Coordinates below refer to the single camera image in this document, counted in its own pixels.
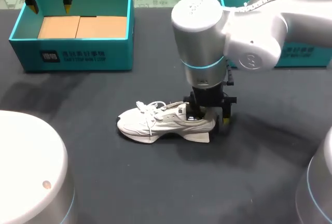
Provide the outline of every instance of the cardboard box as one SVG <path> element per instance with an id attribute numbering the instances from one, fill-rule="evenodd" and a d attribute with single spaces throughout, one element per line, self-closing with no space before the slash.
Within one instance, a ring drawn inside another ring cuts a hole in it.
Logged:
<path id="1" fill-rule="evenodd" d="M 27 72 L 125 71 L 133 64 L 133 0 L 36 0 L 22 7 L 9 41 Z"/>
<path id="2" fill-rule="evenodd" d="M 241 7 L 249 0 L 219 0 L 221 5 Z M 285 43 L 276 67 L 326 67 L 331 60 L 332 49 L 301 43 Z"/>

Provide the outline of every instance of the shoe sole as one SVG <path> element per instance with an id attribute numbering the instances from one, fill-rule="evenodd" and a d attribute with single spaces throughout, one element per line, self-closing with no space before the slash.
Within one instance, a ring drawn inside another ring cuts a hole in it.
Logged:
<path id="1" fill-rule="evenodd" d="M 155 135 L 155 136 L 149 136 L 149 137 L 140 137 L 140 136 L 133 136 L 133 135 L 129 135 L 123 131 L 120 130 L 120 132 L 134 140 L 140 143 L 144 143 L 144 144 L 152 144 L 154 143 L 157 139 L 159 139 L 160 137 L 162 137 L 163 135 Z M 192 141 L 192 142 L 197 142 L 197 143 L 209 143 L 210 142 L 210 134 L 209 132 L 205 132 L 205 133 L 191 133 L 191 134 L 184 134 L 184 133 L 177 133 L 177 132 L 172 132 L 174 134 L 178 134 L 181 137 L 183 137 L 185 140 L 188 141 Z"/>

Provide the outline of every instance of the shoe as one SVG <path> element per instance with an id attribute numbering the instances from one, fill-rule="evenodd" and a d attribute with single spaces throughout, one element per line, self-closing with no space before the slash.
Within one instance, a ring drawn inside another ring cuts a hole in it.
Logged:
<path id="1" fill-rule="evenodd" d="M 176 133 L 184 139 L 209 143 L 216 125 L 217 114 L 212 108 L 201 108 L 203 118 L 192 114 L 189 103 L 176 102 L 166 105 L 156 101 L 148 105 L 136 102 L 137 108 L 125 111 L 117 118 L 117 127 L 126 137 L 141 143 L 151 144 L 162 135 Z"/>

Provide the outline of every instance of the black table surface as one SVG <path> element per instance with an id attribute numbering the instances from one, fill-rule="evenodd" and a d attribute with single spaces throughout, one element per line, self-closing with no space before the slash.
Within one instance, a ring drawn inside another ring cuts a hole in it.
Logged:
<path id="1" fill-rule="evenodd" d="M 142 145 L 118 135 L 118 114 L 136 101 L 181 100 L 191 89 L 171 9 L 135 10 L 126 73 L 24 73 L 8 42 L 18 13 L 0 11 L 0 109 L 39 117 L 60 134 L 79 224 L 297 223 L 299 177 L 332 126 L 331 71 L 234 71 L 228 133 L 209 144 L 168 137 Z"/>

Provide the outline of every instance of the teal box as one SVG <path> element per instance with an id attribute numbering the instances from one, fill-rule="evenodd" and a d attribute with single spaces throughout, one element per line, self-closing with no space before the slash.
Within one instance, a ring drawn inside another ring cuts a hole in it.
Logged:
<path id="1" fill-rule="evenodd" d="M 219 0 L 227 7 L 242 7 L 249 0 Z M 276 67 L 326 67 L 331 60 L 332 49 L 301 43 L 285 43 Z"/>
<path id="2" fill-rule="evenodd" d="M 66 14 L 63 0 L 36 0 L 36 15 L 25 4 L 9 42 L 27 72 L 125 71 L 133 64 L 133 0 L 73 0 Z M 125 38 L 37 39 L 45 16 L 127 17 Z"/>

